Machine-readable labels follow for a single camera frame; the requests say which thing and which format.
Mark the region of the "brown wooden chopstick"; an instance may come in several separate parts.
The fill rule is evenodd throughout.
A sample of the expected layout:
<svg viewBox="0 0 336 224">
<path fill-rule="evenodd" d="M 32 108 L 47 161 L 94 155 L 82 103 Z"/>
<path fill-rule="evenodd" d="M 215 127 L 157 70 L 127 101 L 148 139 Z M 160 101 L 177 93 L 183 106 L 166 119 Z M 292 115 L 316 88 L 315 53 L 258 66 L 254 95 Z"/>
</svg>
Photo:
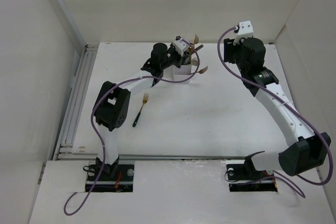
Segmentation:
<svg viewBox="0 0 336 224">
<path fill-rule="evenodd" d="M 198 74 L 204 74 L 206 71 L 208 70 L 208 66 L 196 71 L 195 73 L 198 73 Z"/>
</svg>

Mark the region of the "brown grey chopstick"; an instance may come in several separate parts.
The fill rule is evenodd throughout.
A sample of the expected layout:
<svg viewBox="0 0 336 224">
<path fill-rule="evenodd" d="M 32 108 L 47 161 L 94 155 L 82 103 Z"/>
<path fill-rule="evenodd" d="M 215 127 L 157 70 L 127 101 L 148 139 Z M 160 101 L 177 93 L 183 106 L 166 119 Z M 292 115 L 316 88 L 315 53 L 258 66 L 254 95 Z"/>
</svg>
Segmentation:
<svg viewBox="0 0 336 224">
<path fill-rule="evenodd" d="M 194 50 L 195 51 L 199 51 L 200 49 L 202 49 L 204 47 L 204 45 L 199 45 L 199 46 L 197 46 Z"/>
</svg>

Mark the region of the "white three-compartment utensil holder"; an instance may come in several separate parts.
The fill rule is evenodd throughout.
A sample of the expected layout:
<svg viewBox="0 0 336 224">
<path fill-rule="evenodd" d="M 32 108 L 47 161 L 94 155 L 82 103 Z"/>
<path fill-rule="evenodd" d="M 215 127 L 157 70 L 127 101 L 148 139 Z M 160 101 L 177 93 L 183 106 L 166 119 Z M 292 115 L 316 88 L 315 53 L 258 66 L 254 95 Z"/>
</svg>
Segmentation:
<svg viewBox="0 0 336 224">
<path fill-rule="evenodd" d="M 173 81 L 183 81 L 191 76 L 192 65 L 181 65 L 179 68 L 173 66 Z"/>
</svg>

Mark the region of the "rose gold fork green handle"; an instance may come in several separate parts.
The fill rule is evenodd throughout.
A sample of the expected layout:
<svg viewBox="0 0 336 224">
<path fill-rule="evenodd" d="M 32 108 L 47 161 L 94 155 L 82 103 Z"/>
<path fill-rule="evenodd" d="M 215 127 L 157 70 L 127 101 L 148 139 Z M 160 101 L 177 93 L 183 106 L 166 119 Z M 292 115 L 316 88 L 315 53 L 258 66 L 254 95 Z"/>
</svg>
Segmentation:
<svg viewBox="0 0 336 224">
<path fill-rule="evenodd" d="M 193 52 L 195 50 L 195 45 L 197 45 L 198 42 L 199 42 L 199 36 L 197 34 L 195 34 L 195 37 L 194 37 L 193 41 L 190 42 L 190 48 L 189 48 L 190 52 Z"/>
</svg>

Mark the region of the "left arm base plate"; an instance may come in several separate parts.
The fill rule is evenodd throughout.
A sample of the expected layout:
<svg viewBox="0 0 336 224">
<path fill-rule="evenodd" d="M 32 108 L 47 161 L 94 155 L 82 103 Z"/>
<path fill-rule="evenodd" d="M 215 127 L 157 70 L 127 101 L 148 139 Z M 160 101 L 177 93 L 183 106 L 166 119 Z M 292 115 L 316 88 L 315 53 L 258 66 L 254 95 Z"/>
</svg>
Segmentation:
<svg viewBox="0 0 336 224">
<path fill-rule="evenodd" d="M 85 192 L 89 192 L 92 187 L 99 169 L 95 164 L 86 165 L 83 171 L 87 173 Z M 133 192 L 133 179 L 135 163 L 121 163 L 117 170 L 108 175 L 103 172 L 96 182 L 92 192 L 94 193 L 131 193 Z"/>
</svg>

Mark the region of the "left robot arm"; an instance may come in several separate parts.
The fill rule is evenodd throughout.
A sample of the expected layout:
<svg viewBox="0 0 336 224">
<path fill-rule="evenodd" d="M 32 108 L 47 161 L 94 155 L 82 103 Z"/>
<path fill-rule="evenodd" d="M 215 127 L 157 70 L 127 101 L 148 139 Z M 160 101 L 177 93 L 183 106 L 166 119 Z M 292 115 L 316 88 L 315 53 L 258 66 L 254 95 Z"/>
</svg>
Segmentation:
<svg viewBox="0 0 336 224">
<path fill-rule="evenodd" d="M 195 73 L 184 80 L 172 81 L 163 79 L 163 72 L 171 66 L 180 68 L 194 52 L 194 44 L 182 37 L 169 46 L 161 42 L 154 44 L 149 59 L 134 77 L 119 83 L 105 81 L 102 84 L 92 108 L 91 124 L 97 123 L 112 132 L 125 122 L 131 95 L 151 88 L 160 81 L 183 83 L 191 79 Z"/>
</svg>

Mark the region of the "beige plastic spoon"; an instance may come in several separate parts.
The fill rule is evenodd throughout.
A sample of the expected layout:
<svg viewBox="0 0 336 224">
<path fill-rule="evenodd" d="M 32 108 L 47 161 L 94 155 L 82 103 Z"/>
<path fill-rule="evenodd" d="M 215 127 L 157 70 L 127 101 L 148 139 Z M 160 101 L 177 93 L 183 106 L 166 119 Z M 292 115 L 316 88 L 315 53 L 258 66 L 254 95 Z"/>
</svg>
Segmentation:
<svg viewBox="0 0 336 224">
<path fill-rule="evenodd" d="M 198 66 L 198 65 L 199 65 L 199 61 L 198 61 L 198 59 L 197 59 L 197 58 L 193 58 L 193 59 L 191 60 L 191 65 L 192 65 L 192 66 Z"/>
</svg>

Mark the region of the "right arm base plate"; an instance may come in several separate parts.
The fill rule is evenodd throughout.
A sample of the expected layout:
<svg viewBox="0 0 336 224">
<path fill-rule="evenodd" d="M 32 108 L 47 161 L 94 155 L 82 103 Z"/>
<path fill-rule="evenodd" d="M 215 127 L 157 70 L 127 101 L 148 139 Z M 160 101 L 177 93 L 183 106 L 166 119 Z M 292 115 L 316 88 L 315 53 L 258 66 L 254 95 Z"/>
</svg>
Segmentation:
<svg viewBox="0 0 336 224">
<path fill-rule="evenodd" d="M 225 180 L 230 192 L 277 192 L 275 179 L 266 171 L 257 171 L 243 163 L 226 164 Z"/>
</svg>

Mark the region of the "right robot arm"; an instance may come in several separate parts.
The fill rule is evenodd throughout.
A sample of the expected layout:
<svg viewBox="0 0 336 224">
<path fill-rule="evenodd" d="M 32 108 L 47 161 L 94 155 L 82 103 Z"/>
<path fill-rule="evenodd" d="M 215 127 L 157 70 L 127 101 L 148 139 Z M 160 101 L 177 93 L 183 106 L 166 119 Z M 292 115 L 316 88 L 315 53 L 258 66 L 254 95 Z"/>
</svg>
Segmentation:
<svg viewBox="0 0 336 224">
<path fill-rule="evenodd" d="M 263 170 L 282 170 L 296 176 L 322 165 L 331 139 L 327 133 L 317 135 L 298 115 L 282 90 L 276 75 L 264 66 L 266 48 L 257 38 L 235 44 L 224 39 L 224 62 L 235 64 L 244 86 L 269 112 L 280 128 L 287 148 L 280 152 L 257 152 L 245 158 L 244 175 L 250 179 Z"/>
</svg>

